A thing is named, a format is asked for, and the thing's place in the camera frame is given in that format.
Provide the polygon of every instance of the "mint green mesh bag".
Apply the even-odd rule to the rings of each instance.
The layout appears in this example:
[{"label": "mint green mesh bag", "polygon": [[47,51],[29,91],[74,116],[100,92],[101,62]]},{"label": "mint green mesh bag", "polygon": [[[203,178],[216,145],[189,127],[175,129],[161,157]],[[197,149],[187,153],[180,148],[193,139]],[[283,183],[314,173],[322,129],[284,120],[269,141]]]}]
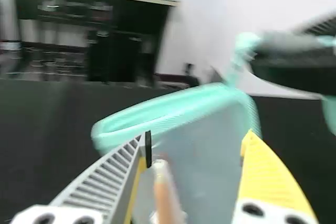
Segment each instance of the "mint green mesh bag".
[{"label": "mint green mesh bag", "polygon": [[[240,144],[249,129],[260,135],[251,97],[234,88],[244,59],[233,61],[229,85],[206,84],[142,102],[115,113],[92,129],[103,155],[150,130],[152,152],[164,157],[176,183],[187,223],[230,223],[240,180]],[[150,223],[155,211],[153,172],[141,175],[133,217]]]}]

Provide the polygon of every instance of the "white wall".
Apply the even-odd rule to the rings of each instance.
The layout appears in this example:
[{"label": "white wall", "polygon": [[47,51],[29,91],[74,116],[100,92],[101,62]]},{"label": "white wall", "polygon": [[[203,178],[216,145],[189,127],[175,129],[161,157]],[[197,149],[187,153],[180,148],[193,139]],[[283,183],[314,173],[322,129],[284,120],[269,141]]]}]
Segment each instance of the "white wall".
[{"label": "white wall", "polygon": [[[2,2],[6,7],[7,38],[15,39],[12,0]],[[181,0],[169,16],[157,71],[182,74],[183,63],[191,62],[202,79],[206,79],[211,66],[225,75],[239,33],[291,29],[335,7],[335,0]],[[26,40],[36,41],[33,22],[24,22],[30,27],[26,29]],[[76,29],[80,28],[65,27],[61,43],[83,44],[80,36],[69,32]],[[248,71],[243,73],[239,87],[251,94],[302,96],[301,92],[259,80]]]},{"label": "white wall", "polygon": [[[336,0],[222,0],[225,4],[222,43],[211,58],[224,73],[234,48],[235,37],[244,31],[292,29],[336,10]],[[248,93],[276,96],[301,96],[299,92],[268,84],[245,71],[240,88]]]}]

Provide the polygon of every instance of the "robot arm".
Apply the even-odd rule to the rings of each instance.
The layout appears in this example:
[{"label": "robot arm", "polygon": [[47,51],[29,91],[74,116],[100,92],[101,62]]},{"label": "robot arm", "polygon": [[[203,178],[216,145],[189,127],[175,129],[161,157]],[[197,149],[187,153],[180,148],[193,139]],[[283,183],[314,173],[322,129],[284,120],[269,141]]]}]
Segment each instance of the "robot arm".
[{"label": "robot arm", "polygon": [[18,213],[12,224],[129,224],[140,174],[151,164],[151,133],[146,132],[92,164],[48,206]]}]

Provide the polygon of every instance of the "black tabletop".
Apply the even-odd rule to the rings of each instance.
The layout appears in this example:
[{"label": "black tabletop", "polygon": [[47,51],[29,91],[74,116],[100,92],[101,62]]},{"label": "black tabletop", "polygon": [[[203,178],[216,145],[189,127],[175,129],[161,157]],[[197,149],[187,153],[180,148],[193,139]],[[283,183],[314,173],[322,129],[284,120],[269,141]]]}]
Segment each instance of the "black tabletop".
[{"label": "black tabletop", "polygon": [[[169,90],[0,80],[0,221],[48,204],[99,158],[92,125]],[[320,101],[254,98],[264,141],[291,170],[320,223],[332,223],[336,137]]]},{"label": "black tabletop", "polygon": [[50,203],[100,157],[90,138],[94,123],[169,92],[0,80],[0,222]]}]

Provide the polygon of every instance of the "screw hole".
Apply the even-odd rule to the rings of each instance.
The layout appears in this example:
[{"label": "screw hole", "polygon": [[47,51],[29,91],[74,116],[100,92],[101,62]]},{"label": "screw hole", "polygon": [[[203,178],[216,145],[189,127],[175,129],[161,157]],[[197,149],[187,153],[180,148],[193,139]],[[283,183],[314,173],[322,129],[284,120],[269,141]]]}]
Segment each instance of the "screw hole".
[{"label": "screw hole", "polygon": [[52,224],[55,216],[52,214],[45,214],[37,218],[34,224]]},{"label": "screw hole", "polygon": [[82,217],[78,219],[75,224],[93,224],[95,221],[90,217]]},{"label": "screw hole", "polygon": [[257,205],[254,204],[246,204],[243,206],[243,211],[254,216],[263,217],[264,212],[261,208],[259,208]]},{"label": "screw hole", "polygon": [[286,218],[286,223],[288,224],[307,224],[304,220],[296,216],[288,216]]}]

